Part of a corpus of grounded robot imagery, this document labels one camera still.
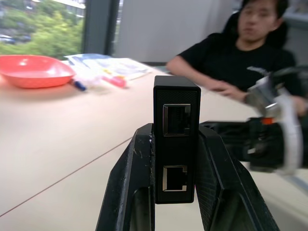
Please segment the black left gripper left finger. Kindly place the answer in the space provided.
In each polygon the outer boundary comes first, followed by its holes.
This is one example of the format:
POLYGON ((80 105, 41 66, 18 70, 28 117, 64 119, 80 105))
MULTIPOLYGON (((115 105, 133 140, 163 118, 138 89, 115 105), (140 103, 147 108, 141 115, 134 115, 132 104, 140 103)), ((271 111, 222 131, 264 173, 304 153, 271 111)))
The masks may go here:
POLYGON ((135 131, 112 168, 95 231, 155 231, 152 127, 135 131))

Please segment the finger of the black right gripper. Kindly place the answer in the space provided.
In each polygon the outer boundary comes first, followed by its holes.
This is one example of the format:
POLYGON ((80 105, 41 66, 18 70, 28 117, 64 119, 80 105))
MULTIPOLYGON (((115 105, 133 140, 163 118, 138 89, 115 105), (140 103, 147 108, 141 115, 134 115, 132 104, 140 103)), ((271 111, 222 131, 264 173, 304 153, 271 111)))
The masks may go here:
POLYGON ((222 138, 247 139, 249 137, 248 122, 206 121, 200 125, 214 130, 222 138))
POLYGON ((239 161, 247 161, 247 139, 242 138, 222 138, 230 155, 239 161))

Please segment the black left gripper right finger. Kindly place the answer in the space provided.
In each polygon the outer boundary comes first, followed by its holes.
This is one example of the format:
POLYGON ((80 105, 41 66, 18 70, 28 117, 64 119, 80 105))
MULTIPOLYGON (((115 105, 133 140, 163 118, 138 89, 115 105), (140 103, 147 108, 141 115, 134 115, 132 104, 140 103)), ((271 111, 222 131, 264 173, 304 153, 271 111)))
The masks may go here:
POLYGON ((280 231, 249 171, 199 127, 195 185, 204 231, 280 231))

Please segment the small black network box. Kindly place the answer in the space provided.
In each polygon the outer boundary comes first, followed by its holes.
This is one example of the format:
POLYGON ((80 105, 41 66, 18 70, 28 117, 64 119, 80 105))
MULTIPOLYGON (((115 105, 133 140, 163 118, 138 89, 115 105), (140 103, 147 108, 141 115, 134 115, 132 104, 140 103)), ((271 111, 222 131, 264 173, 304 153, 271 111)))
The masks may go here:
POLYGON ((201 89, 185 77, 155 76, 155 202, 194 201, 201 89))

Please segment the person's bare hand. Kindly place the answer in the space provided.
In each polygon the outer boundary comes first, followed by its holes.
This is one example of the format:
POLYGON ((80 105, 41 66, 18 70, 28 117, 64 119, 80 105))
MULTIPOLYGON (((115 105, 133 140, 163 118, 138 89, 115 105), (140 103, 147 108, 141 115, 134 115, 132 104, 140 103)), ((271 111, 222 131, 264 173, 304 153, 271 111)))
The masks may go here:
POLYGON ((247 96, 247 93, 245 91, 241 91, 236 86, 223 81, 215 80, 214 83, 210 85, 209 89, 211 91, 219 93, 222 96, 229 97, 242 103, 245 101, 247 96))

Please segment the person in black shirt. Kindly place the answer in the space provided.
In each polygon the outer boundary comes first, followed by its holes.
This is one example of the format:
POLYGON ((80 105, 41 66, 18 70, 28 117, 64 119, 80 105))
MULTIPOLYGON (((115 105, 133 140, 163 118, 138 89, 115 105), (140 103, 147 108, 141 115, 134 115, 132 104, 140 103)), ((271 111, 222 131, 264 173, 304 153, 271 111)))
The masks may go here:
POLYGON ((290 51, 265 44, 269 32, 283 22, 288 6, 289 0, 243 0, 236 40, 222 32, 211 34, 172 58, 168 71, 208 90, 216 80, 247 93, 265 75, 295 66, 290 51))

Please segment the pink packet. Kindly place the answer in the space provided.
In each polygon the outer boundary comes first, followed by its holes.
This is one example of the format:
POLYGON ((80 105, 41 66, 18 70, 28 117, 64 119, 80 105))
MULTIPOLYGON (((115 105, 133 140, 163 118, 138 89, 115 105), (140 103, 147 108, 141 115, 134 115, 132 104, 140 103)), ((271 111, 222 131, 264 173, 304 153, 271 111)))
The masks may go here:
POLYGON ((106 82, 108 82, 109 84, 112 84, 116 87, 119 87, 119 88, 125 88, 127 86, 127 82, 121 78, 121 77, 118 77, 118 76, 102 76, 102 79, 106 82))

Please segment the blue marker pen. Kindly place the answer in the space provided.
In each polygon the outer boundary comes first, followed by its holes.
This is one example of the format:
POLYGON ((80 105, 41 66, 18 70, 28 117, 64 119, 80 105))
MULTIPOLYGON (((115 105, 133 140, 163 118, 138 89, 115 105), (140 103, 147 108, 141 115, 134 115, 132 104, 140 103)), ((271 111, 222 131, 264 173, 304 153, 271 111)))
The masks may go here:
POLYGON ((86 91, 87 88, 80 82, 77 80, 71 80, 71 85, 74 86, 76 89, 80 90, 80 91, 86 91))

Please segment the clear plastic bag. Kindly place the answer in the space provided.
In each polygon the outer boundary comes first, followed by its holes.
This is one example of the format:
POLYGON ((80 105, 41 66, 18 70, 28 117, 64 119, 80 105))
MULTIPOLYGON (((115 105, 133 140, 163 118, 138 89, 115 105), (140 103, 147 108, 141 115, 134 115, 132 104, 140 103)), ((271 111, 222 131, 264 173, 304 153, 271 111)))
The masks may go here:
POLYGON ((73 79, 75 81, 80 82, 86 88, 92 88, 101 85, 100 77, 90 72, 85 72, 85 71, 76 72, 76 74, 73 76, 73 79))

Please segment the clear plastic bags with items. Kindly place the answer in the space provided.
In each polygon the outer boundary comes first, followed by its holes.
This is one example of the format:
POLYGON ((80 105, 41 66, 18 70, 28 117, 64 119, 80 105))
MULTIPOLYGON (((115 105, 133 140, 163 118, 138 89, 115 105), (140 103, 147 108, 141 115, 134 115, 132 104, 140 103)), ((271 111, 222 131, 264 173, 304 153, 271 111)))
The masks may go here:
POLYGON ((95 77, 120 77, 133 80, 152 72, 152 69, 130 58, 114 58, 97 53, 67 55, 68 62, 80 71, 95 77))

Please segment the red plastic bowl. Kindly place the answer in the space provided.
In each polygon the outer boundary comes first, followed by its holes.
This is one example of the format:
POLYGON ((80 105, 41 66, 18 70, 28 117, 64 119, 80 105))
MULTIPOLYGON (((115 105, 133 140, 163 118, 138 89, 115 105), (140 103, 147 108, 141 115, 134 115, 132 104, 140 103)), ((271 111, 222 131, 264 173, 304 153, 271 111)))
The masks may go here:
POLYGON ((41 55, 0 55, 0 76, 23 89, 65 85, 75 71, 62 61, 41 55))

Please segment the dark window frame post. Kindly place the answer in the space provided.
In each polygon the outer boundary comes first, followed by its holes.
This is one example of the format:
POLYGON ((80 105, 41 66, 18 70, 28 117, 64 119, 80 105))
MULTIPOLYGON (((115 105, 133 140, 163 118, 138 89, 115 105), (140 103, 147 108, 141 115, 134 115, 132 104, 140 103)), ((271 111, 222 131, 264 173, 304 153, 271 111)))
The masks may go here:
POLYGON ((82 52, 112 55, 120 0, 86 0, 82 52))

